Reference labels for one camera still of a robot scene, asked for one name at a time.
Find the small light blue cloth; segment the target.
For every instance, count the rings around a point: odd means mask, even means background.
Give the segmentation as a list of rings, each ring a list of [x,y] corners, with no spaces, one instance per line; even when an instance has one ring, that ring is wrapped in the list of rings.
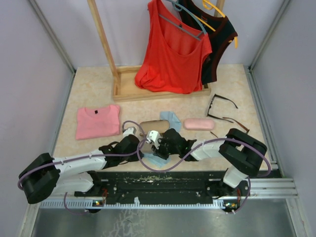
[[[167,159],[163,159],[150,153],[144,153],[144,158],[159,168],[162,168],[163,166],[167,165],[171,161],[171,157],[168,157]]]

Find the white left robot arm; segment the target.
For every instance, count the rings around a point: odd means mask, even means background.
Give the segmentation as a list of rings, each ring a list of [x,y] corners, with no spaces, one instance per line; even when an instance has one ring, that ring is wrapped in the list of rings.
[[[142,158],[137,152],[140,140],[134,135],[125,136],[89,153],[53,158],[49,153],[39,155],[19,175],[18,188],[29,204],[39,203],[51,196],[65,193],[99,195],[103,184],[96,171],[134,162]]]

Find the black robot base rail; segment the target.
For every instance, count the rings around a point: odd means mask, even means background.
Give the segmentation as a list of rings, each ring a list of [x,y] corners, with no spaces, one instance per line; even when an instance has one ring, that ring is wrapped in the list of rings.
[[[96,198],[96,206],[134,204],[158,207],[189,207],[216,205],[224,207],[227,197],[229,209],[237,209],[247,195],[249,184],[242,181],[230,188],[220,179],[222,171],[192,172],[94,172],[95,179],[89,191],[76,191],[75,196]]]

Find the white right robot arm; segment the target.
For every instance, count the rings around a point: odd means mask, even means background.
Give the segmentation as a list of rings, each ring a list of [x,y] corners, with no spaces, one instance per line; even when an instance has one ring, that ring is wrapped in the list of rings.
[[[226,159],[231,167],[225,172],[221,191],[230,196],[238,190],[238,185],[247,177],[258,175],[262,162],[266,162],[267,146],[236,128],[229,130],[224,138],[215,138],[195,145],[197,140],[186,140],[175,129],[164,134],[150,131],[146,136],[152,143],[154,155],[167,159],[178,155],[184,161],[201,161],[207,158]]]

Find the plaid brown glasses case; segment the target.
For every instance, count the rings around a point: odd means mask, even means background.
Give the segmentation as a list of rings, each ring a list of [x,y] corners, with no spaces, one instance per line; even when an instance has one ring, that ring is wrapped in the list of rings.
[[[140,132],[140,136],[144,137],[149,131],[155,130],[160,134],[165,133],[170,128],[170,123],[167,120],[149,120],[140,123],[144,132]]]

